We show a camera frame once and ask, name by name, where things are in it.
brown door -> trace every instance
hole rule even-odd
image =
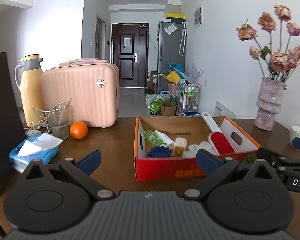
[[[120,87],[145,87],[147,76],[148,33],[140,26],[149,24],[112,25],[112,62],[120,72]]]

red cardboard box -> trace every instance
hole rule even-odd
[[[214,117],[214,120],[236,152],[223,158],[233,157],[241,162],[247,154],[256,152],[261,147],[231,119]],[[147,158],[146,152],[152,148],[144,137],[147,130],[161,131],[172,140],[184,137],[188,140],[188,146],[208,141],[211,133],[202,118],[137,116],[134,141],[136,181],[173,180],[205,175],[198,167],[196,158]]]

pink suitcase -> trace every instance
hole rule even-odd
[[[41,77],[46,109],[69,103],[69,124],[110,127],[119,115],[119,69],[106,60],[78,59],[45,71]]]

orange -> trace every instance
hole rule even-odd
[[[84,122],[74,122],[70,126],[70,134],[75,139],[82,139],[88,133],[88,127]]]

yellow box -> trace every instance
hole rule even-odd
[[[167,13],[167,17],[185,19],[186,15],[184,15],[184,14],[177,14],[177,13]]]

